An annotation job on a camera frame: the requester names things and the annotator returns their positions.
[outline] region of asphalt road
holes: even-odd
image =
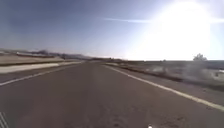
[[[0,84],[0,127],[4,128],[224,127],[224,92],[98,63],[5,74],[0,82],[4,83]]]

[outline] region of blue sky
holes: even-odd
[[[164,35],[169,35],[173,29],[164,32],[167,28],[163,26],[164,23],[155,24],[151,21],[166,14],[166,8],[169,12],[169,6],[175,2],[174,0],[1,0],[0,44],[2,48],[46,49],[125,59],[191,59],[197,52],[205,54],[208,59],[224,59],[222,40],[224,28],[221,22],[209,25],[209,31],[213,36],[208,39],[209,42],[204,49],[200,48],[204,39],[197,38],[200,43],[194,50],[191,47],[196,41],[189,40],[192,42],[189,46],[186,41],[181,43],[186,33],[183,33],[184,37],[180,40],[176,40],[177,33],[173,34],[175,36],[172,39],[160,39],[165,38]],[[224,2],[221,0],[216,0],[214,3],[203,0],[196,2],[203,5],[213,17],[222,19],[224,16],[222,14]]]

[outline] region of sky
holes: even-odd
[[[0,0],[0,47],[130,60],[224,59],[224,0]]]

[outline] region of sun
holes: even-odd
[[[128,58],[188,60],[210,46],[210,15],[193,1],[169,5],[146,28]]]

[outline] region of cloud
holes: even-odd
[[[151,23],[152,20],[136,20],[136,19],[114,19],[114,18],[103,18],[107,21],[118,21],[118,22],[129,22],[129,23]]]
[[[106,21],[117,21],[117,22],[128,22],[128,23],[153,23],[153,22],[166,22],[156,21],[156,20],[138,20],[138,19],[115,19],[115,18],[103,18]],[[211,24],[224,23],[224,18],[212,18],[210,19]]]

